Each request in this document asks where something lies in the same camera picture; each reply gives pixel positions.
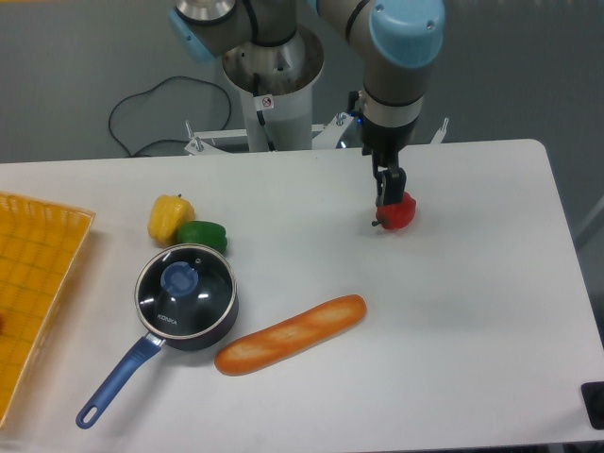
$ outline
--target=plastic tray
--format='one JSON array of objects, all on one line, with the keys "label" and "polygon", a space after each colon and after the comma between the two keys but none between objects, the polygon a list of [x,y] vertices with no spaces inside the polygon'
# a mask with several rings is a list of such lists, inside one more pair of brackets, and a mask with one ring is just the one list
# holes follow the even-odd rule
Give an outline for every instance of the plastic tray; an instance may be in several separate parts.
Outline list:
[{"label": "plastic tray", "polygon": [[0,428],[93,219],[0,192]]}]

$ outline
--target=black pot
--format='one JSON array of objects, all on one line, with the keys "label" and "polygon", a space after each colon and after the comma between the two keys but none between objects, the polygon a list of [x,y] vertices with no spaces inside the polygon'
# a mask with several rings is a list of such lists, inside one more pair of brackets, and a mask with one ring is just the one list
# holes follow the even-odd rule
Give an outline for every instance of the black pot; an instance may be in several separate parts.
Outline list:
[{"label": "black pot", "polygon": [[225,258],[198,244],[175,245],[144,266],[134,291],[149,332],[130,348],[75,419],[90,428],[134,372],[167,343],[191,351],[211,346],[232,329],[239,311],[237,283]]}]

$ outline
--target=baguette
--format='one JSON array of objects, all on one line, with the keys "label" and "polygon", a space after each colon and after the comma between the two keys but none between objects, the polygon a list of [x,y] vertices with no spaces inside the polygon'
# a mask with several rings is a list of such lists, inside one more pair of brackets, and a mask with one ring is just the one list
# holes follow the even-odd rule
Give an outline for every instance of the baguette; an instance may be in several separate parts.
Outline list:
[{"label": "baguette", "polygon": [[359,295],[329,300],[228,344],[218,353],[214,364],[224,375],[253,373],[335,337],[360,322],[366,312]]}]

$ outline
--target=pot handle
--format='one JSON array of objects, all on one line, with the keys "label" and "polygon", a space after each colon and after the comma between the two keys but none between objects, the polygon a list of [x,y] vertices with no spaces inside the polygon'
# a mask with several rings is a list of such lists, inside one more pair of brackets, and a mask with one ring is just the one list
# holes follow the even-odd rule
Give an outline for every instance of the pot handle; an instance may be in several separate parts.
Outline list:
[{"label": "pot handle", "polygon": [[75,418],[75,423],[82,429],[88,429],[94,425],[134,372],[143,363],[155,356],[161,350],[163,343],[163,340],[151,333],[141,337],[126,352],[124,358],[113,368],[113,371],[92,395],[92,398],[84,405]]}]

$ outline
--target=yellow bell pepper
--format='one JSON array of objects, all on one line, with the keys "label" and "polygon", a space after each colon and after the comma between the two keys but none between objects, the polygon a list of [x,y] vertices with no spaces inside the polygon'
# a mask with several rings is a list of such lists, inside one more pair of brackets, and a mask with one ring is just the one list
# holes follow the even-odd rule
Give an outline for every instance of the yellow bell pepper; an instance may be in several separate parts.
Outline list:
[{"label": "yellow bell pepper", "polygon": [[194,218],[193,206],[180,195],[160,195],[151,209],[147,231],[161,245],[173,245],[180,226]]}]

